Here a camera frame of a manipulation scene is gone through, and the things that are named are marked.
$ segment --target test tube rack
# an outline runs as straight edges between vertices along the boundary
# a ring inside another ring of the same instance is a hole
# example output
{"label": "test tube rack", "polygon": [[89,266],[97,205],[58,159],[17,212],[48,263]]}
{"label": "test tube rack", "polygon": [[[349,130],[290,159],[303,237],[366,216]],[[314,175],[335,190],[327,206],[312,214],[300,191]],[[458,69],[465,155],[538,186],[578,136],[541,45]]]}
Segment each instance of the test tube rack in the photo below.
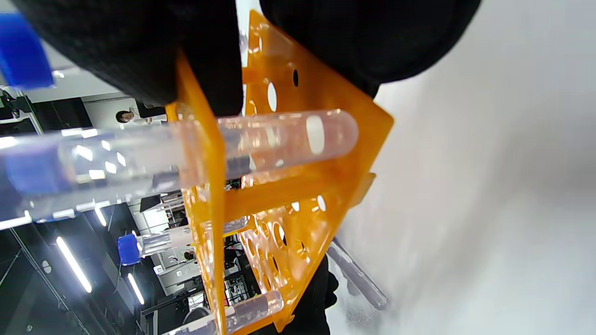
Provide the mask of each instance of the test tube rack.
{"label": "test tube rack", "polygon": [[[185,155],[190,170],[205,174],[208,182],[183,190],[183,195],[207,298],[223,335],[224,222],[249,217],[238,234],[254,275],[263,293],[276,290],[284,302],[276,314],[235,334],[249,334],[272,322],[283,330],[346,212],[368,191],[374,179],[371,166],[393,126],[393,118],[369,96],[255,11],[250,13],[248,48],[243,70],[247,116],[340,108],[356,120],[359,138],[347,156],[255,173],[244,178],[250,187],[224,192],[224,140],[185,55],[179,54],[179,99],[166,110],[169,120],[191,120],[199,128],[200,152],[189,146]],[[268,101],[272,91],[275,110]],[[266,159],[254,157],[252,163]]]}

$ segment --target ceiling light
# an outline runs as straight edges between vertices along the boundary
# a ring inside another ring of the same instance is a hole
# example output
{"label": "ceiling light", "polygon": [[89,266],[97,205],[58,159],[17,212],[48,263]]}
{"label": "ceiling light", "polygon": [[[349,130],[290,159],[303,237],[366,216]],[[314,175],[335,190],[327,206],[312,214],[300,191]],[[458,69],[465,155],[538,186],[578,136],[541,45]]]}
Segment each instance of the ceiling light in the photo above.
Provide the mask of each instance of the ceiling light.
{"label": "ceiling light", "polygon": [[126,166],[126,159],[124,159],[122,154],[116,153],[116,158],[118,158],[118,162],[122,164],[122,166]]}
{"label": "ceiling light", "polygon": [[66,242],[64,242],[62,237],[58,236],[58,238],[56,238],[56,244],[58,245],[58,248],[60,248],[60,251],[64,255],[64,258],[66,258],[66,262],[68,262],[70,268],[73,270],[74,275],[80,281],[81,285],[83,285],[85,291],[87,291],[87,293],[91,293],[91,283],[83,273],[83,270],[80,268],[79,264],[76,262],[76,259],[70,252],[70,249],[66,245]]}
{"label": "ceiling light", "polygon": [[105,170],[107,172],[110,172],[110,173],[116,173],[116,171],[117,171],[116,164],[110,163],[110,162],[106,162],[105,163]]}
{"label": "ceiling light", "polygon": [[102,146],[104,149],[106,149],[107,151],[110,151],[110,150],[111,150],[111,146],[110,146],[110,143],[109,143],[108,141],[103,141],[103,140],[102,140],[102,141],[101,141],[101,146]]}
{"label": "ceiling light", "polygon": [[91,128],[91,129],[86,129],[86,130],[82,131],[80,134],[81,134],[81,136],[83,136],[83,138],[89,138],[89,137],[97,136],[98,132],[97,132],[97,129]]}
{"label": "ceiling light", "polygon": [[0,138],[0,149],[13,147],[16,143],[17,140],[12,136],[2,137]]}
{"label": "ceiling light", "polygon": [[136,293],[136,297],[139,299],[141,305],[143,305],[145,303],[145,299],[143,299],[141,291],[139,291],[139,287],[136,285],[135,277],[133,277],[132,274],[128,274],[128,281],[131,282],[132,290]]}
{"label": "ceiling light", "polygon": [[93,151],[91,149],[86,148],[82,145],[76,146],[76,153],[81,155],[81,157],[85,158],[86,160],[93,160]]}
{"label": "ceiling light", "polygon": [[105,227],[105,226],[108,225],[108,223],[105,221],[104,214],[101,211],[101,208],[100,207],[96,207],[95,208],[95,214],[97,214],[97,218],[100,220],[100,223],[101,223],[102,226]]}

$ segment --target clear test tube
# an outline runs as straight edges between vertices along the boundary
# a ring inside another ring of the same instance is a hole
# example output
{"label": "clear test tube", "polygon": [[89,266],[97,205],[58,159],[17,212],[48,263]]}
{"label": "clear test tube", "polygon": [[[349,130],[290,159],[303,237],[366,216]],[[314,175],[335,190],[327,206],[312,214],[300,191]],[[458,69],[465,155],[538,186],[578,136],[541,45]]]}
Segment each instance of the clear test tube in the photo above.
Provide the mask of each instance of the clear test tube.
{"label": "clear test tube", "polygon": [[384,311],[389,307],[389,300],[383,292],[375,285],[372,279],[358,266],[350,255],[342,248],[342,245],[333,239],[327,249],[327,255],[339,266],[349,281],[356,286],[368,302],[378,309]]}
{"label": "clear test tube", "polygon": [[[358,139],[341,110],[224,118],[219,128],[228,179],[343,156]],[[201,184],[209,157],[198,138],[192,121],[0,138],[0,229]]]}
{"label": "clear test tube", "polygon": [[[278,291],[269,291],[225,309],[228,334],[269,317],[284,307]],[[164,335],[217,335],[215,318],[210,314],[182,327],[168,331]]]}
{"label": "clear test tube", "polygon": [[[224,234],[231,234],[246,227],[248,219],[240,218],[227,222],[223,227]],[[167,229],[155,234],[136,236],[124,235],[118,238],[118,253],[124,266],[134,265],[141,258],[164,252],[174,247],[189,247],[193,243],[193,235],[189,226]]]}

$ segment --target blue cap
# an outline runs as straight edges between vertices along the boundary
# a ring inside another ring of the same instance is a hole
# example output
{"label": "blue cap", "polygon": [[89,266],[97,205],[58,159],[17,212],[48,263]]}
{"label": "blue cap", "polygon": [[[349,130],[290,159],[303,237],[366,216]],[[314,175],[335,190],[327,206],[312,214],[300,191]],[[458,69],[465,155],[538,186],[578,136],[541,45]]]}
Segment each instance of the blue cap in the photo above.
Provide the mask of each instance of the blue cap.
{"label": "blue cap", "polygon": [[118,238],[118,253],[122,265],[134,265],[141,262],[141,254],[136,246],[136,236],[124,235]]}
{"label": "blue cap", "polygon": [[9,86],[19,89],[54,84],[39,37],[18,13],[0,14],[0,72]]}

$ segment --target round hole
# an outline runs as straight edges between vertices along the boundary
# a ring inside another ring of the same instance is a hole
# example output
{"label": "round hole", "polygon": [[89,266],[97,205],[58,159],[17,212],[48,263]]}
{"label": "round hole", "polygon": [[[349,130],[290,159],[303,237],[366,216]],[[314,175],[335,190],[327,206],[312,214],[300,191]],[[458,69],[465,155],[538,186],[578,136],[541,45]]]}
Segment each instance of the round hole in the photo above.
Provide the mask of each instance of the round hole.
{"label": "round hole", "polygon": [[285,242],[284,242],[284,240],[285,240],[285,233],[284,233],[284,229],[277,222],[273,224],[273,238],[275,239],[275,242],[277,243],[277,246],[280,249],[283,249],[285,247]]}
{"label": "round hole", "polygon": [[267,224],[262,222],[260,224],[260,230],[266,238],[269,238],[269,228],[267,228]]}
{"label": "round hole", "polygon": [[267,100],[271,111],[275,113],[277,111],[277,92],[272,82],[269,82],[269,86],[267,86]]}
{"label": "round hole", "polygon": [[254,244],[253,244],[253,240],[251,240],[250,238],[246,239],[246,244],[248,244],[249,247],[249,253],[251,256],[256,256],[256,253],[254,252]]}
{"label": "round hole", "polygon": [[256,281],[258,282],[260,280],[260,272],[259,269],[255,266],[253,268],[253,272],[254,272],[254,278],[256,279]]}
{"label": "round hole", "polygon": [[274,276],[277,276],[280,273],[280,269],[277,267],[277,261],[275,260],[275,257],[273,257],[273,255],[270,254],[268,259],[269,268],[271,269],[271,272],[273,272]]}
{"label": "round hole", "polygon": [[271,291],[271,282],[269,281],[269,278],[264,277],[263,284],[265,285],[265,288],[267,289],[267,291]]}
{"label": "round hole", "polygon": [[293,79],[294,79],[294,86],[298,87],[298,70],[294,70]]}
{"label": "round hole", "polygon": [[260,248],[257,248],[257,257],[261,259],[262,262],[265,261],[265,255],[263,254],[263,250],[261,250]]}
{"label": "round hole", "polygon": [[325,204],[325,199],[323,199],[323,196],[318,196],[316,198],[316,202],[319,204],[319,208],[325,212],[327,210],[327,204]]}

